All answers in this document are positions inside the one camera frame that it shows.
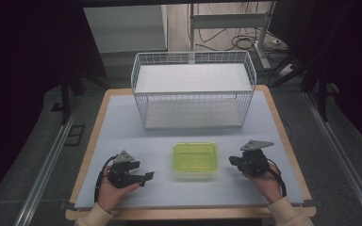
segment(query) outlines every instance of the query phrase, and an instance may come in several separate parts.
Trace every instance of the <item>table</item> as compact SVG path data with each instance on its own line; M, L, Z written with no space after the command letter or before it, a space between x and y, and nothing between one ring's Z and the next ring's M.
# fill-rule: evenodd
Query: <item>table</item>
M258 85L256 90L261 90L264 92L267 103L270 107L272 116L274 118L276 127L282 138L284 147L287 152L288 160L294 170L295 176L298 180L300 189L302 190L303 198L305 201L311 201L311 195L307 188L307 185L304 181L304 176L300 170L299 164L295 157L295 154L292 150L292 147L288 141L287 133L284 129L284 126L281 122L281 119L278 115L277 109L275 107L274 101L270 94L269 89L266 86ZM102 122L104 120L105 114L107 112L107 104L109 102L110 96L112 95L131 95L131 89L109 89L104 97L101 108L99 110L98 117L96 119L95 125L90 136L90 142L86 150L84 160L81 165L81 169L78 173L77 180L74 185L74 190L72 197L70 198L70 203L75 203L77 200L80 188L84 182L85 176L87 174L91 157L93 155L97 138L101 130ZM309 216L314 216L316 214L315 206L297 206L295 208L300 209L301 211L306 212ZM78 217L87 215L89 210L67 210L66 218L70 220L75 220ZM163 208L163 209L122 209L116 214L117 220L150 220L150 219L209 219L209 218L270 218L272 215L265 206L246 206L246 207L227 207L227 208Z
M128 7L128 6L149 6L149 5L171 5L171 4L198 4L198 3L232 3L235 0L50 0L49 5L70 5L80 6L83 8L99 7Z

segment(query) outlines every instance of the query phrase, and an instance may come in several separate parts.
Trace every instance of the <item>person's hand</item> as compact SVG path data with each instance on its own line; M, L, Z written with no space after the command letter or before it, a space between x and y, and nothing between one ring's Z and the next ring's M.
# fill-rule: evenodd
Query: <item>person's hand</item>
M133 184L124 188L117 188L113 186L110 181L107 179L108 171L111 169L111 166L106 167L104 171L104 177L102 179L101 187L99 188L98 195L98 205L101 206L103 210L110 213L116 208L119 202L122 200L122 197L127 193L140 187L140 184Z
M270 168L281 175L281 171L273 164L270 164ZM283 198L280 190L280 185L277 182L277 179L269 172L266 172L263 176L252 177L242 173L244 177L250 179L255 183L257 190L266 197L267 201L270 204L277 202Z

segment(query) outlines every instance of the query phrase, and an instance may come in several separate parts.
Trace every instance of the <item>green plastic container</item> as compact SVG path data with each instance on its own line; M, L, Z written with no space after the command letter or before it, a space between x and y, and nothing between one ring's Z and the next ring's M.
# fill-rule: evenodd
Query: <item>green plastic container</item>
M177 172L210 173L217 167L215 143L177 143L173 147L173 169Z

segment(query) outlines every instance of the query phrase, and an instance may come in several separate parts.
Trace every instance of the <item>white wire basket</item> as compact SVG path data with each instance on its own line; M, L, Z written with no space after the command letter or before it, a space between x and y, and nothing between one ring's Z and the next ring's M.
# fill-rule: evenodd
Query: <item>white wire basket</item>
M131 87L145 129L241 127L256 84L249 53L139 53Z

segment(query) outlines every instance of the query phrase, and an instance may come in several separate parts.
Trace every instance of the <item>white panel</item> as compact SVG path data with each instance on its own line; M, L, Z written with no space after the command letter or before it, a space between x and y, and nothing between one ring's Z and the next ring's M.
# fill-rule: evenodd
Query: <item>white panel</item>
M144 130L134 97L112 96L75 207L93 206L99 171L111 156L124 149L140 161L140 168L131 171L132 174L154 171L155 176L146 182L145 187L128 194L121 207L267 205L255 185L228 161L231 155L242 155L239 148L249 139L274 142L263 152L282 171L289 200L303 203L301 190L262 91L255 92L243 127L233 129ZM179 179L172 167L173 145L178 142L216 143L217 171L205 180Z
M84 12L99 53L166 49L161 6L84 8Z

